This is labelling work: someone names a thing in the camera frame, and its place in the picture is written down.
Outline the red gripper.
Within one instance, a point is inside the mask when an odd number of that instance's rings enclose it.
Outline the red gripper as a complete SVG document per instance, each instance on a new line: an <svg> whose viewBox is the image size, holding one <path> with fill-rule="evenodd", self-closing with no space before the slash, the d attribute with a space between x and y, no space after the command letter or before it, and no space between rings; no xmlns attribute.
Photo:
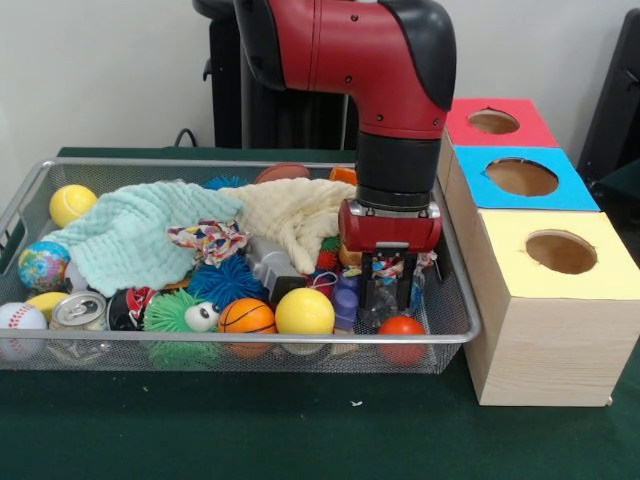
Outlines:
<svg viewBox="0 0 640 480"><path fill-rule="evenodd" d="M442 231L441 210L431 201L425 210L391 211L360 204L356 199L343 200L339 207L338 224L345 247L363 252L361 259L360 307L370 308L376 281L373 264L380 248L397 248L402 261L397 276L397 308L410 306L413 275L419 252L432 250Z"/></svg>

